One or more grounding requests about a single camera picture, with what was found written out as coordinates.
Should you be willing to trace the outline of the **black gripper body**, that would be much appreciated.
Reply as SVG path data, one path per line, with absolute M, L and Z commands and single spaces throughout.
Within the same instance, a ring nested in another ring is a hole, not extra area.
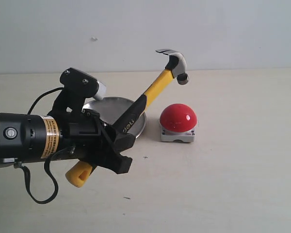
M 83 109 L 77 114 L 67 111 L 55 111 L 55 120 L 61 130 L 58 160 L 80 159 L 91 165 L 110 167 L 108 157 L 110 146 L 101 129 L 104 122 L 100 113 Z

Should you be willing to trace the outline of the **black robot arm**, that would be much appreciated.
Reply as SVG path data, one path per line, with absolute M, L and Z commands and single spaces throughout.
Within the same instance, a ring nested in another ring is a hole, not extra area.
M 132 159 L 121 152 L 134 142 L 134 135 L 117 131 L 90 109 L 82 110 L 77 118 L 69 112 L 49 116 L 0 113 L 0 167 L 51 157 L 79 159 L 123 174 Z

